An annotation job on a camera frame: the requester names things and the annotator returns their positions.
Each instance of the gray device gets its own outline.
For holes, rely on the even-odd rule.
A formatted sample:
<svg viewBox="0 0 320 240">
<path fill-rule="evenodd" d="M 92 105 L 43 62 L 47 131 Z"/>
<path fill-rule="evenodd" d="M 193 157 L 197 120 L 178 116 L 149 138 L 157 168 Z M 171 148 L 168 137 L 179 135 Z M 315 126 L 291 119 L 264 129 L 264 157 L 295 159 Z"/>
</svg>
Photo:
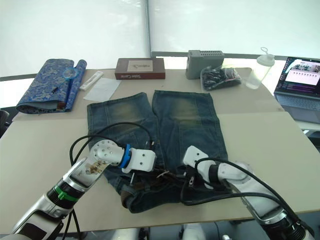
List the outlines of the gray device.
<svg viewBox="0 0 320 240">
<path fill-rule="evenodd" d="M 274 96 L 293 119 L 320 124 L 320 61 L 288 57 Z"/>
<path fill-rule="evenodd" d="M 224 59 L 222 51 L 189 50 L 185 76 L 187 79 L 198 79 L 202 69 L 209 66 L 215 69 L 223 64 Z"/>
</svg>

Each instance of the plastic bottle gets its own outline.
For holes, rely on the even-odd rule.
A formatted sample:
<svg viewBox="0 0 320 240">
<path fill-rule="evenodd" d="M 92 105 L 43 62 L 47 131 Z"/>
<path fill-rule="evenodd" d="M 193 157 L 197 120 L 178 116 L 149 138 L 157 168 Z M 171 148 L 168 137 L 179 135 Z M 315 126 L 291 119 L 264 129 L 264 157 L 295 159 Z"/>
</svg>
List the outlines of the plastic bottle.
<svg viewBox="0 0 320 240">
<path fill-rule="evenodd" d="M 262 80 L 275 64 L 275 56 L 268 54 L 268 49 L 266 47 L 261 47 L 261 50 L 265 52 L 265 54 L 256 59 L 256 64 L 245 83 L 245 85 L 250 89 L 259 88 Z"/>
</svg>

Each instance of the white table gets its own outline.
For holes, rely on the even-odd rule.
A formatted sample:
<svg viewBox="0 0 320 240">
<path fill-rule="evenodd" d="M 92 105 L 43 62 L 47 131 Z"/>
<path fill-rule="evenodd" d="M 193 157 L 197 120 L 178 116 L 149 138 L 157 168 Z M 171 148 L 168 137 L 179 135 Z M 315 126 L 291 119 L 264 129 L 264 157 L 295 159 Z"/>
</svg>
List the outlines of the white table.
<svg viewBox="0 0 320 240">
<path fill-rule="evenodd" d="M 95 70 L 88 70 L 84 80 Z M 104 70 L 112 78 L 113 70 Z M 122 81 L 113 99 L 154 89 L 201 92 L 183 70 L 167 70 L 166 80 Z M 69 147 L 87 133 L 86 105 L 80 92 L 72 112 L 17 116 L 0 139 L 0 233 L 9 233 L 25 211 L 70 168 Z M 320 154 L 263 87 L 243 85 L 211 93 L 231 161 L 252 165 L 294 211 L 320 209 Z M 239 199 L 197 206 L 164 204 L 132 214 L 102 177 L 75 206 L 82 231 L 249 218 Z"/>
</svg>

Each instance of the blue floral fabric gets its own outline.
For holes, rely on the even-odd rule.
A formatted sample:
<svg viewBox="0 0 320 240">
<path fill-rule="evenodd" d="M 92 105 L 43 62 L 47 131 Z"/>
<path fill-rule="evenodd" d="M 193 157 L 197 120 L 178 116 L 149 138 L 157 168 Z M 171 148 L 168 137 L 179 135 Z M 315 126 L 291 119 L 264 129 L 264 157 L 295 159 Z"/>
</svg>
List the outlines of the blue floral fabric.
<svg viewBox="0 0 320 240">
<path fill-rule="evenodd" d="M 49 59 L 24 93 L 16 109 L 26 114 L 70 112 L 86 71 L 87 62 L 76 65 L 77 75 L 73 79 L 63 76 L 67 68 L 74 67 L 69 59 Z"/>
</svg>

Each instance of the blue denim jeans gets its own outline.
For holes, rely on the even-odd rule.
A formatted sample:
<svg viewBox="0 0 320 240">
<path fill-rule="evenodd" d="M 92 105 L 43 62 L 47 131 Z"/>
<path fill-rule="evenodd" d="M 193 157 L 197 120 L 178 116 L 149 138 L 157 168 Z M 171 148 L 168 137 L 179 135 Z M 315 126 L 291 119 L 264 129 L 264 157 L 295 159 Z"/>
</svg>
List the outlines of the blue denim jeans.
<svg viewBox="0 0 320 240">
<path fill-rule="evenodd" d="M 227 151 L 210 94 L 156 90 L 152 108 L 144 92 L 134 96 L 87 106 L 88 133 L 95 134 L 118 122 L 133 122 L 147 128 L 154 140 L 156 168 L 174 175 L 184 173 L 182 163 L 190 145 L 210 157 L 227 159 Z M 134 125 L 119 125 L 100 133 L 121 144 L 147 149 L 146 132 Z M 90 142 L 91 148 L 100 139 Z M 109 166 L 104 175 L 121 196 L 122 205 L 132 213 L 139 213 L 165 203 L 178 203 L 182 185 L 170 178 L 156 178 L 157 174 L 138 174 L 130 185 L 132 174 Z M 213 193 L 194 192 L 190 198 L 202 199 Z"/>
</svg>

